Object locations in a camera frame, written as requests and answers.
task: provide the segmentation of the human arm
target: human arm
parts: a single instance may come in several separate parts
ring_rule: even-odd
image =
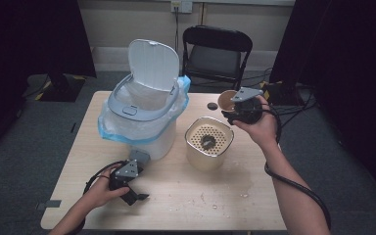
[[[129,192],[128,187],[110,191],[109,176],[112,169],[116,167],[118,166],[114,165],[101,173],[93,186],[69,209],[49,233],[50,235],[64,235],[72,232],[93,209],[102,207],[108,201]]]
[[[269,110],[267,101],[257,96],[262,108]],[[287,179],[308,188],[305,181],[290,165],[276,142],[276,118],[263,112],[255,124],[246,124],[239,120],[233,123],[249,133],[250,137],[262,149],[270,170]],[[273,178],[279,208],[290,234],[330,234],[321,207],[311,197],[300,190]]]

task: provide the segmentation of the light wood table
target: light wood table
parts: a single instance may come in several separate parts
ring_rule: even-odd
[[[53,228],[81,197],[85,182],[112,162],[126,160],[125,144],[104,140],[97,118],[110,91],[93,96],[51,200],[59,208],[47,208],[41,226]],[[217,94],[189,93],[189,105],[176,121],[176,138],[168,154],[151,161],[129,183],[136,193],[149,198],[128,206],[118,198],[93,210],[84,229],[101,230],[285,230],[271,178],[265,174],[261,149],[243,130],[232,126],[234,140],[223,166],[214,172],[193,168],[185,157],[185,132],[200,117],[226,119],[207,103]]]

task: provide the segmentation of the black chair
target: black chair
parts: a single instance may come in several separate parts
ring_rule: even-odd
[[[187,28],[182,40],[182,75],[230,82],[232,89],[240,89],[253,48],[248,35],[237,30],[197,25]]]

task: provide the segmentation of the human hand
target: human hand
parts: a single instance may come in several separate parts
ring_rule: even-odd
[[[256,98],[260,100],[261,107],[264,110],[270,110],[267,101],[263,97],[257,96]],[[252,140],[255,141],[262,149],[270,145],[277,145],[277,122],[276,118],[272,114],[262,112],[260,120],[254,124],[246,124],[240,120],[234,120],[233,124],[246,131]]]
[[[96,182],[91,186],[91,188],[82,196],[82,200],[86,201],[86,204],[91,206],[91,208],[99,208],[106,204],[108,201],[120,197],[127,192],[129,192],[128,187],[118,188],[114,191],[109,189],[109,180],[112,170],[118,168],[119,164],[113,165],[103,171]]]

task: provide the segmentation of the trash bin lid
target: trash bin lid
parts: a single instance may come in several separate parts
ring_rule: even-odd
[[[133,81],[153,89],[170,91],[179,75],[179,58],[176,52],[156,41],[132,41],[129,45],[128,60]]]

